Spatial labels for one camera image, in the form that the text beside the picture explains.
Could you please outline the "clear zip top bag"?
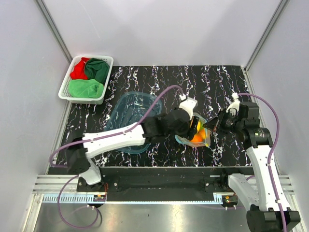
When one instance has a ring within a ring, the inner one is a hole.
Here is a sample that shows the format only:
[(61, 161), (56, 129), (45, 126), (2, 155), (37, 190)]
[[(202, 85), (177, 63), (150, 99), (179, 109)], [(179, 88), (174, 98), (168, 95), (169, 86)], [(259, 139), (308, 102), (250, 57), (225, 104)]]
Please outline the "clear zip top bag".
[(175, 140), (183, 145), (187, 145), (190, 147), (210, 147), (211, 145), (211, 132), (203, 127), (203, 124), (206, 123), (206, 120), (199, 115), (198, 113), (193, 114), (194, 119), (198, 118), (198, 123), (196, 126), (196, 134), (194, 135), (192, 140), (187, 140), (186, 138), (182, 138), (178, 135), (175, 135)]

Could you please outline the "yellow fake lemon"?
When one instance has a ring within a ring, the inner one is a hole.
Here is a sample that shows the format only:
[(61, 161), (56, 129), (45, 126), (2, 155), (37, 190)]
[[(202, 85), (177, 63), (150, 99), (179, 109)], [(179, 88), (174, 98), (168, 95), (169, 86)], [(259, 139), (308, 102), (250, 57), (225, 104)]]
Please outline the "yellow fake lemon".
[(200, 132), (201, 130), (204, 130), (203, 123), (201, 121), (199, 121), (197, 123), (197, 132)]

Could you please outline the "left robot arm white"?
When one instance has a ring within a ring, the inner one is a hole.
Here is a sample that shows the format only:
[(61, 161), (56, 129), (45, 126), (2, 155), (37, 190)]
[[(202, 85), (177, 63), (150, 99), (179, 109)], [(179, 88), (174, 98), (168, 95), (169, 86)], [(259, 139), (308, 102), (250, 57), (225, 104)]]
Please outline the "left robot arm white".
[(67, 173), (81, 176), (93, 191), (100, 191), (104, 187), (104, 179), (93, 163), (93, 157), (123, 147), (160, 143), (173, 135), (191, 140), (197, 132), (198, 121), (197, 115), (175, 108), (168, 114), (147, 116), (140, 124), (84, 134), (68, 144)]

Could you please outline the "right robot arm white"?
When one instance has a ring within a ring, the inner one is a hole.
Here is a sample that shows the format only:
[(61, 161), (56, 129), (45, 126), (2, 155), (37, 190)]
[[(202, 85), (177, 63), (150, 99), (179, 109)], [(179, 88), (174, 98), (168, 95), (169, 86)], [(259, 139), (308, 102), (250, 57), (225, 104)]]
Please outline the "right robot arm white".
[(255, 188), (243, 174), (225, 175), (219, 179), (220, 188), (227, 192), (233, 190), (245, 207), (249, 230), (290, 232), (300, 222), (300, 213), (291, 209), (282, 190), (271, 156), (275, 145), (269, 130), (260, 126), (258, 105), (235, 101), (203, 126), (215, 133), (235, 134), (249, 156)]

